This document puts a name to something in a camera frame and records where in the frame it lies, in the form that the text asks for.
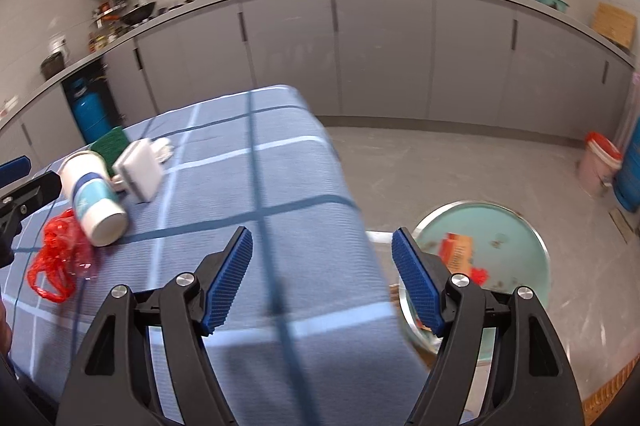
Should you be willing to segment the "green scouring pad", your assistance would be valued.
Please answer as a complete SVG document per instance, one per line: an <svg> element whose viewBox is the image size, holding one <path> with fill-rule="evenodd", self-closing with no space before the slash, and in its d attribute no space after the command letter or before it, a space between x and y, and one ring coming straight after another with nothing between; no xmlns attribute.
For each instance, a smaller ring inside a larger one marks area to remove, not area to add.
<svg viewBox="0 0 640 426"><path fill-rule="evenodd" d="M103 158L108 175L113 177L115 175L113 166L129 145L130 140L126 132L121 126L117 126L91 143L89 150Z"/></svg>

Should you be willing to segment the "grey kitchen cabinet run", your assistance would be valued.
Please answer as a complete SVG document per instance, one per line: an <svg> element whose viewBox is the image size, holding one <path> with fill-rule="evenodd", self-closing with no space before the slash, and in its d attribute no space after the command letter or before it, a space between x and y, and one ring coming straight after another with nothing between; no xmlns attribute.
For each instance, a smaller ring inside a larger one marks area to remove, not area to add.
<svg viewBox="0 0 640 426"><path fill-rule="evenodd" d="M2 122L3 158L82 145L63 85L92 67L128 124L282 84L328 124L573 142L614 136L634 61L534 0L198 0L43 84Z"/></svg>

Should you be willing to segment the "wicker chair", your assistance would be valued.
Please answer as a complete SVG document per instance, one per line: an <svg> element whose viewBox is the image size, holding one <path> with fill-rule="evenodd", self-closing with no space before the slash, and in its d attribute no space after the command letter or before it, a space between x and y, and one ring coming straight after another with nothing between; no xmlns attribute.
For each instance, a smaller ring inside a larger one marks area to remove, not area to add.
<svg viewBox="0 0 640 426"><path fill-rule="evenodd" d="M615 376L603 384L598 390L582 402L582 412L584 412L585 425L593 425L594 422L611 405L616 394L620 392L631 378L634 368L639 362L640 356L637 354L632 358Z"/></svg>

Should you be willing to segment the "white sponge block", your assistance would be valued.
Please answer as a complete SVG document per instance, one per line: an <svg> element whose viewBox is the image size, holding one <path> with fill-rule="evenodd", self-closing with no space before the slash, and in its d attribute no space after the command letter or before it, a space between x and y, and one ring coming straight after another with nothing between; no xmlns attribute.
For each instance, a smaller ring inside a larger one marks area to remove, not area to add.
<svg viewBox="0 0 640 426"><path fill-rule="evenodd" d="M139 203L152 201L163 180L163 168L147 138L131 142L115 160L113 169L125 190Z"/></svg>

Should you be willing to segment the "teal enamel trash basin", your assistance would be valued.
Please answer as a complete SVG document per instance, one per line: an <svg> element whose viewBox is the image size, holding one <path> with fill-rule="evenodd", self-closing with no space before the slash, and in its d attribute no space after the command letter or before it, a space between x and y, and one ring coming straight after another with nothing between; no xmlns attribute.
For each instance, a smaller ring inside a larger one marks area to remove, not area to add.
<svg viewBox="0 0 640 426"><path fill-rule="evenodd" d="M493 202L452 202L424 217L412 236L421 250L436 254L448 233L472 238L474 264L488 274L485 288L510 294L526 285L544 306L548 305L551 287L548 248L520 214Z"/></svg>

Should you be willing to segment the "blue gas cylinder right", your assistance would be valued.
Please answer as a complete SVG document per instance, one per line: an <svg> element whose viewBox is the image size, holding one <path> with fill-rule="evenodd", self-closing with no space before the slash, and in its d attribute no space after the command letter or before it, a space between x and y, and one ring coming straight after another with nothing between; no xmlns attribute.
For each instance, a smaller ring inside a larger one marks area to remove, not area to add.
<svg viewBox="0 0 640 426"><path fill-rule="evenodd" d="M640 122L636 123L629 140L622 168L617 173L613 191L627 212L634 214L640 205Z"/></svg>

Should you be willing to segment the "blue gas cylinder left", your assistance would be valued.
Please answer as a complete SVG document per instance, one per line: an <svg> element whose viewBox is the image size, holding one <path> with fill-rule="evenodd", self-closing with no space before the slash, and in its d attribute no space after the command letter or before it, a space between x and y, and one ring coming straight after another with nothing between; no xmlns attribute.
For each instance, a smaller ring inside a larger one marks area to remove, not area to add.
<svg viewBox="0 0 640 426"><path fill-rule="evenodd" d="M113 128L100 95L93 91L84 78L72 83L72 112L80 133L91 144Z"/></svg>

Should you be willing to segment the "wooden cutting board right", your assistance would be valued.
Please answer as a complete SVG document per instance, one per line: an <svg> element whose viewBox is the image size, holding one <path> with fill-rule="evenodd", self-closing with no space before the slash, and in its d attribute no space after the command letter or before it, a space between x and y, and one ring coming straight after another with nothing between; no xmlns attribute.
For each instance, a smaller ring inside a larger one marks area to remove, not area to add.
<svg viewBox="0 0 640 426"><path fill-rule="evenodd" d="M595 32L625 50L631 49L636 26L636 16L605 2L598 3L591 23Z"/></svg>

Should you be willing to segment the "orange cardboard box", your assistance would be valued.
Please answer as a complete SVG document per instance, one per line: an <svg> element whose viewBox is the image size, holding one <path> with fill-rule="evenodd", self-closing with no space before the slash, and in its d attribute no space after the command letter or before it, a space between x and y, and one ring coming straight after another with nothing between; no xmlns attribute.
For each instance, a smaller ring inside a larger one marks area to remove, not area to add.
<svg viewBox="0 0 640 426"><path fill-rule="evenodd" d="M473 239L470 236L447 233L440 242L438 256L452 274L472 276Z"/></svg>

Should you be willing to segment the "blue checked table cloth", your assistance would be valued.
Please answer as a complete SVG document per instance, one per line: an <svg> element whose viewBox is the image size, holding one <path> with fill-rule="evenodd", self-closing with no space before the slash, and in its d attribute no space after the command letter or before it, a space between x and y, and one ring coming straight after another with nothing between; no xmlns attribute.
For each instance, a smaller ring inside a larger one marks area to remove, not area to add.
<svg viewBox="0 0 640 426"><path fill-rule="evenodd" d="M10 358L49 398L61 397L73 350L108 292L165 285L220 252L238 227L253 257L227 319L205 347L242 425L400 425L427 378L401 333L341 162L292 88L273 86L179 108L127 129L174 152L153 201L125 196L125 236L98 251L86 287L61 305L25 272L65 198L25 220L1 289Z"/></svg>

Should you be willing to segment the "black wok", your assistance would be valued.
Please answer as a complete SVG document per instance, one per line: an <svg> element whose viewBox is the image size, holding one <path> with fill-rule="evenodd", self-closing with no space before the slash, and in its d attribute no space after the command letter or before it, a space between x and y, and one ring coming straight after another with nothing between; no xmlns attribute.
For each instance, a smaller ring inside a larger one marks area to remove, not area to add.
<svg viewBox="0 0 640 426"><path fill-rule="evenodd" d="M119 22L126 26L138 25L152 18L155 7L155 1L148 2L147 4L136 4L132 8L128 8L126 4L119 4L100 14L96 18L96 23Z"/></svg>

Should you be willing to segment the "red mesh net bag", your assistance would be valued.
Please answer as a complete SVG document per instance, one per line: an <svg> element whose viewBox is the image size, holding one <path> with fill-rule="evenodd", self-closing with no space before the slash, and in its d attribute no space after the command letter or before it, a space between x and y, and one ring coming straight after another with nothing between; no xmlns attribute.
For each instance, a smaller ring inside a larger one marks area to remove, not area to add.
<svg viewBox="0 0 640 426"><path fill-rule="evenodd" d="M62 304L75 294L76 281L88 276L93 261L94 246L68 208L44 226L42 247L25 280L39 297Z"/></svg>

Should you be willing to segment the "teal small basin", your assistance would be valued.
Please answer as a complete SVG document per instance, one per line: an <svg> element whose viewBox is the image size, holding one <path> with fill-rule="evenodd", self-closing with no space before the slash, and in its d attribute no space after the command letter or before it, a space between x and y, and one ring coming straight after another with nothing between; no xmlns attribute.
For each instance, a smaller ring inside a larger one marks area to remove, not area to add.
<svg viewBox="0 0 640 426"><path fill-rule="evenodd" d="M559 12L565 13L568 9L568 3L564 0L536 0L545 6L558 10Z"/></svg>

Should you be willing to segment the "red plastic bag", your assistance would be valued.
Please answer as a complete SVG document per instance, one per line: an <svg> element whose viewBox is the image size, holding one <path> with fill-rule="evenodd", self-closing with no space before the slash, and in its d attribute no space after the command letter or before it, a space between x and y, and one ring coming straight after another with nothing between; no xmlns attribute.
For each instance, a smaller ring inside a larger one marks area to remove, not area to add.
<svg viewBox="0 0 640 426"><path fill-rule="evenodd" d="M471 268L471 280L479 286L483 286L489 280L489 273L484 268Z"/></svg>

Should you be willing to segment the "pink bucket red liner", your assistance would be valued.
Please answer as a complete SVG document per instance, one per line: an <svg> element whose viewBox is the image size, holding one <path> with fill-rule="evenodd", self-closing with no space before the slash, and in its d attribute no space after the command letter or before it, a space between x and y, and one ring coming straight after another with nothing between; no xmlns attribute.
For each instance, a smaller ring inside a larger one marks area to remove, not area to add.
<svg viewBox="0 0 640 426"><path fill-rule="evenodd" d="M577 179L592 198L602 198L622 167L623 155L603 134L590 131L584 155L578 162Z"/></svg>

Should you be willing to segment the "blue gas cylinder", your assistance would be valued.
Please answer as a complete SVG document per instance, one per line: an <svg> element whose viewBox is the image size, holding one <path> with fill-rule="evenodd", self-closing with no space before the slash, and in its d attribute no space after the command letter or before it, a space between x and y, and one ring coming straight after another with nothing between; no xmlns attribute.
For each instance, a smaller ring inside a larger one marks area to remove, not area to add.
<svg viewBox="0 0 640 426"><path fill-rule="evenodd" d="M91 144L113 128L100 95L93 91L84 78L72 83L72 112L80 133Z"/></svg>
<svg viewBox="0 0 640 426"><path fill-rule="evenodd" d="M640 122L636 123L629 140L622 168L617 173L613 191L627 212L634 214L640 205Z"/></svg>

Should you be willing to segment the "white blue paper cup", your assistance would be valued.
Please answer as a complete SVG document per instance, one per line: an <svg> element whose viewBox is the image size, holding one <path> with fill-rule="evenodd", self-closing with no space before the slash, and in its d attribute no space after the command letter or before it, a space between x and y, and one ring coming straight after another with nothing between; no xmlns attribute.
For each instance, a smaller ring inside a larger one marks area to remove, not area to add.
<svg viewBox="0 0 640 426"><path fill-rule="evenodd" d="M66 157L58 175L75 218L93 246L109 246L125 234L128 216L98 153L83 150Z"/></svg>

